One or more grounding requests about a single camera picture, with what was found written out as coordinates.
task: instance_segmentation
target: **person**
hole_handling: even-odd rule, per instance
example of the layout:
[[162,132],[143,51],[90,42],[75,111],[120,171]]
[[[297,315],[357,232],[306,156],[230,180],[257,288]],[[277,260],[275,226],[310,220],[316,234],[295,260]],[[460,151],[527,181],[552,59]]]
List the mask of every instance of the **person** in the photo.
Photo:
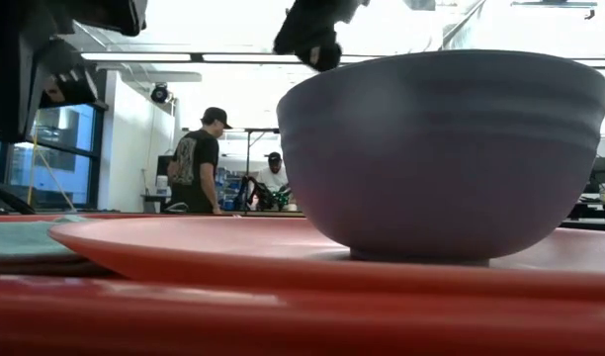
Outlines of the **person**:
[[268,166],[256,176],[258,183],[263,183],[270,192],[283,192],[289,188],[283,158],[279,152],[272,152],[267,157]]
[[188,213],[221,214],[215,190],[219,156],[216,139],[225,129],[231,129],[227,124],[227,113],[211,107],[204,111],[202,128],[186,133],[180,139],[167,168],[171,204],[186,204]]

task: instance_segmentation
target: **black cap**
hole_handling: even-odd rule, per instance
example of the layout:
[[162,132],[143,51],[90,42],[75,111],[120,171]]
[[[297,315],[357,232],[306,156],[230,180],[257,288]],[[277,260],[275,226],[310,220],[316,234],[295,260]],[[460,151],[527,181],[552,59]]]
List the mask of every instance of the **black cap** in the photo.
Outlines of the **black cap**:
[[269,156],[267,156],[267,162],[272,165],[272,164],[278,164],[283,160],[283,158],[281,158],[281,153],[279,152],[272,152],[270,153]]
[[215,120],[221,122],[226,129],[232,129],[230,125],[227,124],[227,113],[224,109],[209,107],[204,111],[204,117],[202,118],[202,122],[204,124],[212,124]]

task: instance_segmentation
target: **bowl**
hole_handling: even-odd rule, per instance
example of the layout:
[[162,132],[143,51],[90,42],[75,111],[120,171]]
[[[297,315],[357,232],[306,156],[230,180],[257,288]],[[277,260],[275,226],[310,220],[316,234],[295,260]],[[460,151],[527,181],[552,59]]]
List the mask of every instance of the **bowl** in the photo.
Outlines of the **bowl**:
[[298,204],[356,258],[481,261],[553,231],[585,186],[605,78],[527,52],[346,65],[277,108]]

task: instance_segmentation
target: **security camera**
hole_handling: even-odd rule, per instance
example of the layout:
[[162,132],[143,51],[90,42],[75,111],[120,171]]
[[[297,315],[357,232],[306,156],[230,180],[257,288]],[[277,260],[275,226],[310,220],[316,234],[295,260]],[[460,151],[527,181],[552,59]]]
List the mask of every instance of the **security camera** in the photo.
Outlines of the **security camera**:
[[168,84],[156,83],[151,92],[151,100],[158,104],[166,104],[173,100],[173,93],[168,91]]

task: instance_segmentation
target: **red plate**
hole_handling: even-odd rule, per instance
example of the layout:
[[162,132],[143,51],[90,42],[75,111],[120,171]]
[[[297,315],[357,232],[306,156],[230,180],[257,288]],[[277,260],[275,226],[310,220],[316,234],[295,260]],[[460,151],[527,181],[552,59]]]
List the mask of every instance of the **red plate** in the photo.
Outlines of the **red plate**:
[[605,303],[0,277],[0,355],[605,355]]
[[599,231],[557,229],[523,252],[492,260],[491,268],[348,261],[347,248],[304,219],[81,222],[55,226],[50,235],[140,281],[605,300]]

